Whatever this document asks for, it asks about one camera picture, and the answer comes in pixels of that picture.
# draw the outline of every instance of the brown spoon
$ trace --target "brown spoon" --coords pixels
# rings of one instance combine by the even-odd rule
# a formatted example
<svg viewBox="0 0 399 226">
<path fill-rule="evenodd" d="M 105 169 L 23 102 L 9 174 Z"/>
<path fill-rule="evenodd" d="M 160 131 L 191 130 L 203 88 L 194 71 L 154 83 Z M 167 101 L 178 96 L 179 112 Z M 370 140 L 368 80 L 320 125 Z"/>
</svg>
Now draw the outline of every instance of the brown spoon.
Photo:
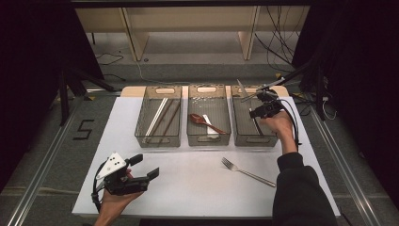
<svg viewBox="0 0 399 226">
<path fill-rule="evenodd" d="M 200 115 L 197 115 L 197 114 L 190 114 L 190 120 L 191 120 L 193 123 L 205 124 L 205 125 L 207 125 L 207 126 L 213 128 L 213 129 L 214 129 L 215 131 L 217 131 L 219 134 L 227 134 L 227 133 L 224 132 L 223 130 L 217 129 L 217 128 L 214 127 L 212 124 L 207 123 L 206 120 L 205 120 L 202 116 L 200 116 Z"/>
</svg>

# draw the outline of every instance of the metal rail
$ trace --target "metal rail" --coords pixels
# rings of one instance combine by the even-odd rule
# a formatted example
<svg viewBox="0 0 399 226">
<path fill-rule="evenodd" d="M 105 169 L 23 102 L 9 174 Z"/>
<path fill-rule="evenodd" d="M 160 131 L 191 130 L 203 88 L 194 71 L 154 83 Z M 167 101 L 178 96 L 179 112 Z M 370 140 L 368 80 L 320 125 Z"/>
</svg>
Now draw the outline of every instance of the metal rail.
<svg viewBox="0 0 399 226">
<path fill-rule="evenodd" d="M 8 221 L 8 226 L 17 226 L 24 223 L 24 219 L 26 218 L 30 207 L 33 204 L 33 201 L 36 199 L 38 191 L 43 184 L 48 171 L 50 170 L 54 160 L 56 159 L 56 155 L 58 154 L 58 151 L 65 139 L 65 136 L 67 135 L 71 127 L 74 115 L 82 102 L 83 97 L 75 98 L 75 100 L 73 101 L 71 115 L 68 117 L 65 124 L 61 126 L 56 133 L 56 137 L 53 139 L 53 142 L 48 149 L 47 154 L 41 161 L 35 176 L 32 178 L 32 181 L 30 182 L 28 188 L 26 189 L 25 193 L 20 199 L 20 202 L 17 204 L 14 212 L 12 213 L 11 218 Z"/>
<path fill-rule="evenodd" d="M 337 165 L 338 171 L 343 177 L 346 187 L 348 188 L 356 206 L 358 207 L 364 222 L 369 226 L 382 225 L 375 213 L 375 210 L 373 209 L 373 206 L 364 194 L 364 191 L 360 187 L 358 180 L 343 157 L 343 154 L 338 147 L 338 144 L 335 142 L 333 135 L 330 133 L 326 123 L 324 121 L 320 121 L 320 118 L 317 116 L 317 113 L 313 107 L 311 108 L 311 116 L 313 117 L 313 120 L 328 147 L 331 157 Z"/>
</svg>

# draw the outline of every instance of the utensil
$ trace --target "utensil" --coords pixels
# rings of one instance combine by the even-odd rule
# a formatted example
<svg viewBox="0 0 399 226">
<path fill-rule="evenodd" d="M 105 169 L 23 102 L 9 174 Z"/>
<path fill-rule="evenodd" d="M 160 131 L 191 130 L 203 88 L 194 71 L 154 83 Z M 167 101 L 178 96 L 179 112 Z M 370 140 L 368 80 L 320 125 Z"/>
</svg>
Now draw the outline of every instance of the utensil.
<svg viewBox="0 0 399 226">
<path fill-rule="evenodd" d="M 217 131 L 219 134 L 227 134 L 226 132 L 224 132 L 223 130 L 220 130 L 216 127 L 214 127 L 212 124 L 209 124 L 205 121 L 205 119 L 201 116 L 201 115 L 197 115 L 197 114 L 190 114 L 190 120 L 193 123 L 198 123 L 198 124 L 205 124 L 211 128 L 213 128 L 215 131 Z"/>
<path fill-rule="evenodd" d="M 240 86 L 241 91 L 243 92 L 244 98 L 248 97 L 248 93 L 246 91 L 246 89 L 244 88 L 243 84 L 241 84 L 240 80 L 237 79 L 238 85 Z M 246 100 L 247 103 L 247 108 L 249 110 L 249 112 L 252 111 L 252 106 L 250 105 L 250 99 Z M 261 130 L 261 127 L 259 127 L 258 122 L 256 121 L 256 119 L 252 119 L 253 124 L 255 125 L 256 131 L 258 132 L 258 135 L 263 136 L 263 132 Z"/>
<path fill-rule="evenodd" d="M 262 177 L 259 177 L 257 175 L 252 174 L 252 173 L 249 173 L 247 171 L 243 171 L 241 169 L 238 169 L 237 166 L 235 166 L 231 161 L 227 160 L 226 158 L 222 158 L 222 163 L 231 171 L 239 171 L 239 172 L 244 173 L 247 176 L 252 177 L 253 179 L 256 179 L 256 180 L 258 180 L 258 181 L 260 181 L 262 183 L 267 184 L 268 186 L 272 186 L 272 187 L 276 186 L 276 184 L 274 184 L 273 182 L 267 181 L 266 179 L 264 179 Z"/>
</svg>

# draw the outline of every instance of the table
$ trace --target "table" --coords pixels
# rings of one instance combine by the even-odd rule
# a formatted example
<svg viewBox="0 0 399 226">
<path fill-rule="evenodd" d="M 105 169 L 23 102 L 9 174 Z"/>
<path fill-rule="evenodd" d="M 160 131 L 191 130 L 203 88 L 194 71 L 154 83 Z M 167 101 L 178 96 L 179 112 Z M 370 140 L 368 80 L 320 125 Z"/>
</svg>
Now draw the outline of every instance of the table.
<svg viewBox="0 0 399 226">
<path fill-rule="evenodd" d="M 186 138 L 187 91 L 183 91 L 181 147 L 142 149 L 136 138 L 136 121 L 142 97 L 117 98 L 103 136 L 83 183 L 76 204 L 75 215 L 95 216 L 97 209 L 91 202 L 92 183 L 97 168 L 112 152 L 123 158 L 143 153 L 144 160 L 132 166 L 134 176 L 142 176 L 155 168 L 160 175 L 151 181 L 148 191 L 129 204 L 124 216 L 136 218 L 270 218 L 276 189 L 246 175 L 232 172 L 221 163 L 222 157 L 265 179 L 276 182 L 279 175 L 277 158 L 281 155 L 280 142 L 270 148 L 235 147 L 233 135 L 228 146 L 190 147 Z M 122 92 L 134 96 L 132 92 Z M 314 155 L 304 126 L 291 97 L 287 100 L 298 120 L 299 151 L 304 163 L 316 170 L 320 185 L 325 190 L 336 216 L 337 205 L 328 189 Z"/>
</svg>

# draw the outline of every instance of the fork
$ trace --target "fork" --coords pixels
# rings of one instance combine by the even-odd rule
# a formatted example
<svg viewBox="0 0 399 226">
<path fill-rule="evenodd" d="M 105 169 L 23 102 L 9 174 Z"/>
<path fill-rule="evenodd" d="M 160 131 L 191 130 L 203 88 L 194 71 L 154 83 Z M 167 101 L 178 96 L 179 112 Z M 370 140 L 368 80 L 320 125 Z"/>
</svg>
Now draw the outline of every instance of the fork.
<svg viewBox="0 0 399 226">
<path fill-rule="evenodd" d="M 252 174 L 252 173 L 249 173 L 247 171 L 243 171 L 241 169 L 238 169 L 237 166 L 235 166 L 231 161 L 227 160 L 225 157 L 222 158 L 222 163 L 231 171 L 239 171 L 239 172 L 244 173 L 247 176 L 252 177 L 253 179 L 256 179 L 256 180 L 258 180 L 258 181 L 260 181 L 262 183 L 267 184 L 268 186 L 272 186 L 272 187 L 276 186 L 276 184 L 274 184 L 273 182 L 267 181 L 266 179 L 264 179 L 262 177 L 259 177 L 257 175 Z"/>
</svg>

